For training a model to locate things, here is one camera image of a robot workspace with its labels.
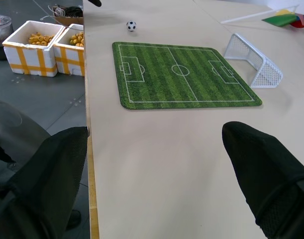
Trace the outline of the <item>yellow toy bananas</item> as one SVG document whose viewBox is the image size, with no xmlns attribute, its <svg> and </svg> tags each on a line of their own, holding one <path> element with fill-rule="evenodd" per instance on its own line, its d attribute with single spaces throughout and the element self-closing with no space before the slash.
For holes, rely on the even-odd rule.
<svg viewBox="0 0 304 239">
<path fill-rule="evenodd" d="M 84 47 L 85 40 L 84 40 L 84 33 L 79 32 L 74 34 L 70 37 L 69 44 L 77 47 Z"/>
<path fill-rule="evenodd" d="M 42 35 L 41 33 L 37 32 L 29 36 L 28 43 L 32 45 L 48 46 L 53 40 L 54 36 L 55 35 Z"/>
</svg>

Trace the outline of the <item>white miniature goal net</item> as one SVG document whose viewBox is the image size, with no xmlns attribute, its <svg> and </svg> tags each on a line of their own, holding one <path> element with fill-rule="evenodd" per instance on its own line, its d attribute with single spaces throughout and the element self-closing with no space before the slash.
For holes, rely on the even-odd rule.
<svg viewBox="0 0 304 239">
<path fill-rule="evenodd" d="M 251 81 L 251 88 L 275 88 L 283 79 L 278 66 L 238 33 L 232 34 L 224 58 L 246 61 L 257 71 Z"/>
</svg>

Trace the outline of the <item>colourful paper pinwheel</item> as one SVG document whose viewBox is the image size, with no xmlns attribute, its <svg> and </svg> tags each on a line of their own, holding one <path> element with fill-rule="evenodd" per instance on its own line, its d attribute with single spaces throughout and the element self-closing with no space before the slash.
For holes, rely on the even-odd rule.
<svg viewBox="0 0 304 239">
<path fill-rule="evenodd" d="M 241 17 L 236 17 L 228 20 L 223 20 L 221 24 L 232 23 L 236 21 L 241 21 L 245 19 L 250 19 L 254 17 L 261 17 L 264 15 L 272 14 L 273 16 L 261 19 L 262 21 L 277 27 L 284 27 L 291 25 L 295 28 L 304 28 L 304 14 L 296 12 L 298 5 L 293 5 L 285 8 L 267 10 L 259 13 L 249 14 Z"/>
</svg>

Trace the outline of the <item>dark round pot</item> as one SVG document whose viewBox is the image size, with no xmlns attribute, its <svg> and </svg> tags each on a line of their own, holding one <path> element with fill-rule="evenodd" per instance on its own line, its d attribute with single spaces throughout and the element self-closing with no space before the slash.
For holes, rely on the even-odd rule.
<svg viewBox="0 0 304 239">
<path fill-rule="evenodd" d="M 3 42 L 13 33 L 12 19 L 0 14 L 0 61 L 7 60 Z"/>
</svg>

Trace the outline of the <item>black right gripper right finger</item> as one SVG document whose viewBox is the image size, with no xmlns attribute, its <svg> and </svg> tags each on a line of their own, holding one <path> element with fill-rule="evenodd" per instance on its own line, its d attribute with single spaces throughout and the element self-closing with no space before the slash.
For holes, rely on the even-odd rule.
<svg viewBox="0 0 304 239">
<path fill-rule="evenodd" d="M 304 239 L 304 166 L 274 136 L 230 121 L 222 141 L 255 223 L 267 239 Z"/>
</svg>

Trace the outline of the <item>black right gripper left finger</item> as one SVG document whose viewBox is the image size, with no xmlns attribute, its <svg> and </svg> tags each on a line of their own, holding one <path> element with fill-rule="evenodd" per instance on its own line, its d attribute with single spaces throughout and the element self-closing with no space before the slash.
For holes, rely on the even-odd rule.
<svg viewBox="0 0 304 239">
<path fill-rule="evenodd" d="M 86 126 L 50 136 L 0 185 L 0 239 L 62 239 L 79 191 L 88 137 Z"/>
</svg>

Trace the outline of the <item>white foam box yellow tape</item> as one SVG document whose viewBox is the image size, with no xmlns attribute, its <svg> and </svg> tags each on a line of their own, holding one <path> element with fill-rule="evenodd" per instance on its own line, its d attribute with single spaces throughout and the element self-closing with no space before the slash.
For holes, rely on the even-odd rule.
<svg viewBox="0 0 304 239">
<path fill-rule="evenodd" d="M 84 26 L 71 24 L 55 40 L 53 49 L 59 73 L 77 76 L 85 75 L 84 47 L 69 44 L 70 37 L 79 32 L 84 33 Z"/>
<path fill-rule="evenodd" d="M 12 33 L 2 44 L 14 73 L 54 77 L 58 70 L 53 45 L 65 27 L 59 24 L 29 20 Z M 28 43 L 31 34 L 55 35 L 48 46 Z"/>
</svg>

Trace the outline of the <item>green soccer field mat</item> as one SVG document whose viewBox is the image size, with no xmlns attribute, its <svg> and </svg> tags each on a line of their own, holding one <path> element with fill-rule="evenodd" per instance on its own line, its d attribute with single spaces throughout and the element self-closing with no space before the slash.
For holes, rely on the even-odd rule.
<svg viewBox="0 0 304 239">
<path fill-rule="evenodd" d="M 120 103 L 128 110 L 262 104 L 213 48 L 114 42 L 112 51 Z"/>
</svg>

